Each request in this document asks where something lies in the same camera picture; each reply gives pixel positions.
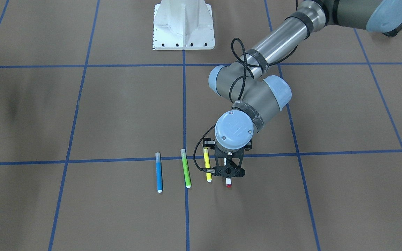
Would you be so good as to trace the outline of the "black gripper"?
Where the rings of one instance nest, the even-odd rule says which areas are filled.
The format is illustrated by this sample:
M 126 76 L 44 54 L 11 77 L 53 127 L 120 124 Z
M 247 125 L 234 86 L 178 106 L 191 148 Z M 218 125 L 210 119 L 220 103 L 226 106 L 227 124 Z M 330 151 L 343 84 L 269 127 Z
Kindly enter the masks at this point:
M 236 152 L 225 152 L 219 148 L 219 144 L 214 141 L 214 156 L 216 166 L 212 169 L 215 176 L 222 176 L 225 178 L 241 178 L 246 172 L 241 167 L 244 158 L 244 151 L 252 149 L 252 140 L 244 147 L 240 148 Z

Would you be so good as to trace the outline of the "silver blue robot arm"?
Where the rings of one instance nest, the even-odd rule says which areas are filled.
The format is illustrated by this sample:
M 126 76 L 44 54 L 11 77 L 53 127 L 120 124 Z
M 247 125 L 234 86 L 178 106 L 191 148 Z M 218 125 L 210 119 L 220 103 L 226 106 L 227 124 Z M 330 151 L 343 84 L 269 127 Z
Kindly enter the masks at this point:
M 233 53 L 236 62 L 215 67 L 209 87 L 233 103 L 212 126 L 214 139 L 203 137 L 214 150 L 215 165 L 199 170 L 225 178 L 243 177 L 244 151 L 252 137 L 289 103 L 292 92 L 279 76 L 262 78 L 270 67 L 286 60 L 297 46 L 328 25 L 388 33 L 402 25 L 402 0 L 304 0 L 296 11 L 254 47 Z

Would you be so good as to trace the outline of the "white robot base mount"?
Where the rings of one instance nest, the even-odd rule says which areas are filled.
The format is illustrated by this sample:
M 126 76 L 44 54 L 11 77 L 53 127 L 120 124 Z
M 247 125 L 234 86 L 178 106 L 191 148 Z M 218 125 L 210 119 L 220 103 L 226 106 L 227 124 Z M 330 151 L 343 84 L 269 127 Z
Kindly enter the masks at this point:
M 204 0 L 162 0 L 154 6 L 153 25 L 154 50 L 215 48 L 212 7 Z

